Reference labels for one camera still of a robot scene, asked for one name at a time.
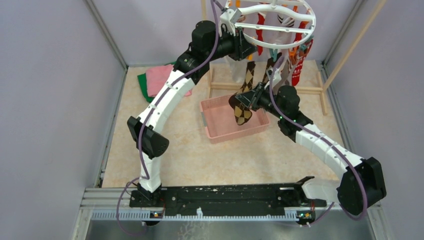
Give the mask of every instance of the marble patterned surface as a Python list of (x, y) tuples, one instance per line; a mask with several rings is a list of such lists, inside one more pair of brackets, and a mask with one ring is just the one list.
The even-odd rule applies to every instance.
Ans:
[[(226, 64), (214, 64), (214, 81), (231, 82)], [(140, 175), (140, 157), (127, 127), (130, 116), (138, 116), (148, 103), (143, 98), (137, 76), (148, 67), (130, 67), (120, 102), (103, 188), (124, 187)], [(256, 65), (255, 82), (261, 81), (265, 63)], [(299, 86), (318, 87), (314, 61), (306, 61)], [(207, 98), (204, 77), (191, 96), (182, 99), (169, 117), (162, 135), (170, 145), (161, 159), (163, 186), (260, 184), (296, 182), (305, 176), (336, 180), (336, 175), (307, 149), (284, 136), (277, 119), (269, 115), (269, 128), (255, 135), (211, 144), (206, 136), (199, 103)], [(234, 91), (213, 90), (212, 97)], [(323, 116), (318, 95), (300, 95), (300, 109), (329, 137), (342, 142), (334, 114)]]

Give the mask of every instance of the green cloth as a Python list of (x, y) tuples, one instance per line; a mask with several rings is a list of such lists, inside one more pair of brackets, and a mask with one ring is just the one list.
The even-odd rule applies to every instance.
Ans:
[(147, 78), (146, 78), (146, 74), (141, 74), (137, 76), (138, 78), (138, 84), (140, 84), (140, 89), (141, 89), (141, 94), (143, 95), (143, 97), (146, 99), (146, 101), (148, 103), (151, 103), (153, 101), (153, 99), (155, 99), (154, 97), (151, 97), (147, 94)]

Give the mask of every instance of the white wall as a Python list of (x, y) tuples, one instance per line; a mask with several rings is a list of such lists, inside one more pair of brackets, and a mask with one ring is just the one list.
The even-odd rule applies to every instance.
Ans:
[(3, 0), (0, 16), (0, 239), (69, 239), (123, 68), (82, 0)]
[[(202, 20), (200, 0), (94, 0), (128, 65), (157, 65), (177, 59), (191, 42), (191, 33)], [(323, 60), (330, 50), (355, 0), (308, 0), (317, 27), (308, 56)], [(213, 20), (210, 0), (207, 14)]]
[[(377, 1), (360, 12), (334, 69)], [(357, 152), (383, 168), (383, 209), (399, 240), (422, 239), (424, 1), (388, 0), (333, 82)]]

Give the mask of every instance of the pink cloth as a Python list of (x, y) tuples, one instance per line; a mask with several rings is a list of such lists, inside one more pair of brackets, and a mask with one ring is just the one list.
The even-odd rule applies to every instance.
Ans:
[[(167, 82), (174, 66), (172, 64), (165, 66), (151, 67), (146, 71), (147, 95), (156, 97), (159, 91)], [(192, 91), (188, 91), (185, 96), (190, 96)]]

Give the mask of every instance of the pink plastic bin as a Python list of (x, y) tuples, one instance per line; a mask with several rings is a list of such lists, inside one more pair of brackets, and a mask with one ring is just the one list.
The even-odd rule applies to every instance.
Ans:
[(210, 98), (200, 102), (206, 135), (212, 144), (257, 134), (270, 124), (265, 111), (252, 111), (251, 119), (239, 126), (234, 118), (234, 110), (228, 104), (231, 95)]

